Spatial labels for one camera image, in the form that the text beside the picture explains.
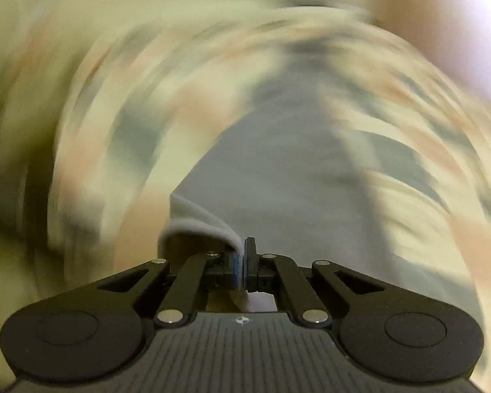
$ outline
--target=small logo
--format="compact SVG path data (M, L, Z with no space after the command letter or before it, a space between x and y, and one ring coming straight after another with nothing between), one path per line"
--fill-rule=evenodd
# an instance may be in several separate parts
M251 321L251 319L249 319L247 316L241 316L237 317L234 321L240 325L246 325Z

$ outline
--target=gray fabric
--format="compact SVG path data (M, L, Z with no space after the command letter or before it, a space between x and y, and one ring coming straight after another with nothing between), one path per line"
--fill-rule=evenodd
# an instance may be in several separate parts
M253 91L252 112L220 136L171 196L172 221L159 250L173 255L165 238L182 234L183 226L228 245L232 236L239 254L241 241L253 236L259 253L283 254L307 267L329 259L451 303L481 322L473 289L388 249L372 199L318 98L318 87L334 78L319 48L317 42L294 48L295 58L279 75ZM441 203L412 151L374 136L380 169Z
M175 197L223 220L259 253L301 266L331 259L398 283L371 200L318 100L321 62L299 54L253 93L254 111L230 127ZM172 218L178 217L171 208Z

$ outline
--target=ribbed texture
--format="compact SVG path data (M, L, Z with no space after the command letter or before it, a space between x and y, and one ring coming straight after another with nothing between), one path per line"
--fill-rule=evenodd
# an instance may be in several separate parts
M131 368L75 389L20 383L12 393L479 393L469 382L433 387L390 384L342 356L329 335L287 315L203 313L191 325L156 334Z

